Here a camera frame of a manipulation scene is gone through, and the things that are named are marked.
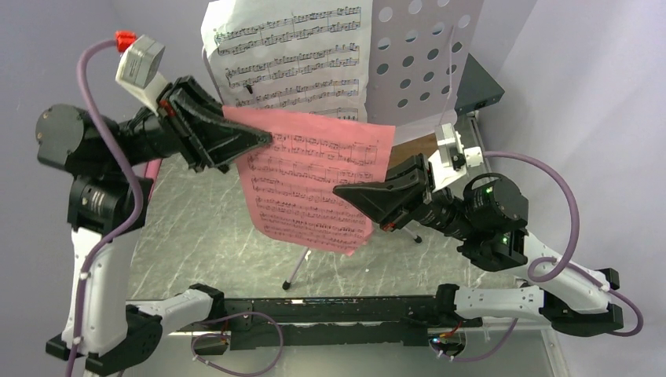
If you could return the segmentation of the wooden board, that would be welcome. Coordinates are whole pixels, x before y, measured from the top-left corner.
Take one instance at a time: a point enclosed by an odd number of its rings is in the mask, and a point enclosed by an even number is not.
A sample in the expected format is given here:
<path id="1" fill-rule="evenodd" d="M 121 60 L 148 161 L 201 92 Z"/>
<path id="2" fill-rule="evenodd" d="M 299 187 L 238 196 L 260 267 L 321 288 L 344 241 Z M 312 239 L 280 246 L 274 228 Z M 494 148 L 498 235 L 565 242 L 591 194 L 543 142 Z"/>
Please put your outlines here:
<path id="1" fill-rule="evenodd" d="M 435 134 L 428 134 L 405 143 L 395 145 L 391 149 L 388 169 L 403 163 L 407 158 L 418 154 L 430 157 L 437 150 L 437 139 Z"/>

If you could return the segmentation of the dark teal rack unit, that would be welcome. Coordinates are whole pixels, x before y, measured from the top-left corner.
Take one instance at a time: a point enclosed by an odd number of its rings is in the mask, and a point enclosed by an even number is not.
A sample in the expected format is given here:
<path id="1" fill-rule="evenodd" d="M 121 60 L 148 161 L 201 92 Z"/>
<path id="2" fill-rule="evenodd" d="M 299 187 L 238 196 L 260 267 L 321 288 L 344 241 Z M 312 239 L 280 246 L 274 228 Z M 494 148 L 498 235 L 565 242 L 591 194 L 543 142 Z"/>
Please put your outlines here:
<path id="1" fill-rule="evenodd" d="M 504 94 L 505 89 L 468 54 L 457 91 L 456 114 L 463 115 L 497 104 Z"/>

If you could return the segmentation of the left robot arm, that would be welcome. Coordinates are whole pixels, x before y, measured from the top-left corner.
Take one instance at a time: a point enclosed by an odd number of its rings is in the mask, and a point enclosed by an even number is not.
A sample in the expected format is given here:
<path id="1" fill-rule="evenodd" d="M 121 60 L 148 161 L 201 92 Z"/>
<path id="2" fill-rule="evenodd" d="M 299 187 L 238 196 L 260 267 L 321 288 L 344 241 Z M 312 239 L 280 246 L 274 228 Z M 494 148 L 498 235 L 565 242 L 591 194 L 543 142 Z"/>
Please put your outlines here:
<path id="1" fill-rule="evenodd" d="M 134 167 L 180 155 L 191 170 L 227 172 L 234 159 L 272 140 L 266 131 L 227 119 L 190 76 L 172 83 L 158 78 L 134 95 L 142 107 L 131 120 L 118 123 L 93 104 L 56 104 L 35 131 L 38 161 L 73 177 L 71 306 L 46 352 L 68 363 L 84 357 L 92 376 L 119 376 L 146 361 L 171 332 L 196 322 L 214 330 L 226 316 L 223 293 L 205 284 L 152 304 L 126 302 L 134 243 L 154 183 Z"/>

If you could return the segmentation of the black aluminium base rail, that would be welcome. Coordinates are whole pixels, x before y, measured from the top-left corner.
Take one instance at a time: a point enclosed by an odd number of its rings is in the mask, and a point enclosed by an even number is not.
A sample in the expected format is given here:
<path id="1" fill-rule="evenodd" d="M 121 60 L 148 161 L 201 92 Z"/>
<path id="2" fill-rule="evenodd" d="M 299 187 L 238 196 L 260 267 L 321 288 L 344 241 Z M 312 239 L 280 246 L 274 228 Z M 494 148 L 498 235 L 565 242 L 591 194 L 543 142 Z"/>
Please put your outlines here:
<path id="1" fill-rule="evenodd" d="M 490 314 L 458 317 L 433 295 L 319 298 L 227 298 L 230 316 L 219 324 L 194 323 L 184 331 L 223 331 L 231 350 L 268 346 L 338 346 L 397 343 L 427 346 L 436 330 L 461 324 L 480 328 Z"/>

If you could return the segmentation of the white sheet music page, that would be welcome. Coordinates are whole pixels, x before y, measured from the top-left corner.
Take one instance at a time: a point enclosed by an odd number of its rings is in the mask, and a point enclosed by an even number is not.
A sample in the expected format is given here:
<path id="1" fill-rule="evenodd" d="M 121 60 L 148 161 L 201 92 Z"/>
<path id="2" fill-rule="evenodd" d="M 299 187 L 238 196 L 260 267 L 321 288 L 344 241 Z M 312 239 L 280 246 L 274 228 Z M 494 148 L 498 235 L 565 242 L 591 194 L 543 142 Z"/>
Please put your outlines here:
<path id="1" fill-rule="evenodd" d="M 214 1 L 201 23 L 223 104 L 364 122 L 370 1 Z"/>

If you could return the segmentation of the lilac perforated music stand desk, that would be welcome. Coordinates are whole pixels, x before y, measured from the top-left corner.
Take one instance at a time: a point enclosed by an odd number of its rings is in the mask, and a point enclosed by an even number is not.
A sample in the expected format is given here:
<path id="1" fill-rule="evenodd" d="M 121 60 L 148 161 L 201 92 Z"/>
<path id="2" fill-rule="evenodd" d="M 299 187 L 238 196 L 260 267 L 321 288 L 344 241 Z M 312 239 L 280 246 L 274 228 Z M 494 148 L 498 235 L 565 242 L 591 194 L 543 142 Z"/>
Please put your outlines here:
<path id="1" fill-rule="evenodd" d="M 370 1 L 365 122 L 396 127 L 396 143 L 453 123 L 480 1 Z"/>

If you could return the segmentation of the pink sheet music page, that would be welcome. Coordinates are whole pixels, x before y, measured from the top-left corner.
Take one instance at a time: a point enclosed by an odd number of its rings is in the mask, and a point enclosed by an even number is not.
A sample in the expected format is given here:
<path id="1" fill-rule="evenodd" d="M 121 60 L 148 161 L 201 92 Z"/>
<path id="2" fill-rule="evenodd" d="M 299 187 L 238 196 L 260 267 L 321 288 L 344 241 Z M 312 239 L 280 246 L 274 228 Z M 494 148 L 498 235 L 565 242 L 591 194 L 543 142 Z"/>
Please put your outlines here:
<path id="1" fill-rule="evenodd" d="M 224 106 L 227 119 L 272 141 L 236 159 L 254 227 L 267 237 L 352 255 L 372 222 L 334 195 L 337 185 L 383 181 L 395 126 L 278 109 Z"/>

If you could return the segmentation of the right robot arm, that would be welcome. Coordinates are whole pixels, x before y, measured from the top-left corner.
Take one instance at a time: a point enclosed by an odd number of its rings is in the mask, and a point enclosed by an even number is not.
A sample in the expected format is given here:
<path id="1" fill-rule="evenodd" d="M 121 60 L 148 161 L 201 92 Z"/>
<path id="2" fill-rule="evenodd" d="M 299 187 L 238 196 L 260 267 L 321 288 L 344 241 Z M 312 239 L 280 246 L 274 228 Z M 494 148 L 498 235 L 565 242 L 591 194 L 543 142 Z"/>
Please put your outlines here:
<path id="1" fill-rule="evenodd" d="M 391 168 L 382 182 L 337 185 L 333 192 L 385 232 L 415 221 L 458 240 L 458 252 L 479 269 L 524 281 L 523 287 L 486 290 L 442 284 L 432 308 L 443 326 L 511 317 L 578 337 L 617 333 L 624 325 L 611 295 L 619 286 L 617 271 L 571 264 L 556 272 L 562 257 L 528 231 L 529 202 L 519 187 L 502 174 L 483 173 L 455 196 L 449 186 L 466 172 L 460 155 L 448 162 L 438 153 L 417 155 Z"/>

